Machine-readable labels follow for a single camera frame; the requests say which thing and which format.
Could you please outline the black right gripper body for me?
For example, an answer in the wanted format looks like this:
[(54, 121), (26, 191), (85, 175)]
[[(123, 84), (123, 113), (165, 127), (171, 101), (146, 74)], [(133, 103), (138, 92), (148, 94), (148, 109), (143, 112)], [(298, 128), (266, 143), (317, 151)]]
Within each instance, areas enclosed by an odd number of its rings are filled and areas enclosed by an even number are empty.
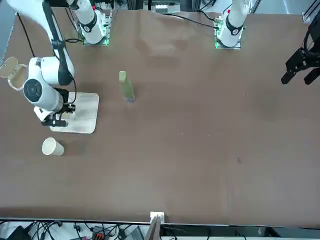
[(62, 107), (69, 105), (69, 91), (62, 88), (54, 87), (53, 106)]

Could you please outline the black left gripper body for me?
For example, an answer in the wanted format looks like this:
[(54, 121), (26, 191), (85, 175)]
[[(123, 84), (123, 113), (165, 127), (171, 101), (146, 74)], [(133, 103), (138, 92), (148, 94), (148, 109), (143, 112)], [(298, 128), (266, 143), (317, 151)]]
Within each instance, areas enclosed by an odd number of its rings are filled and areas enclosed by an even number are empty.
[[(313, 47), (309, 49), (308, 39), (311, 37)], [(308, 67), (318, 67), (320, 65), (320, 19), (314, 18), (309, 24), (303, 40), (303, 52), (305, 63)]]

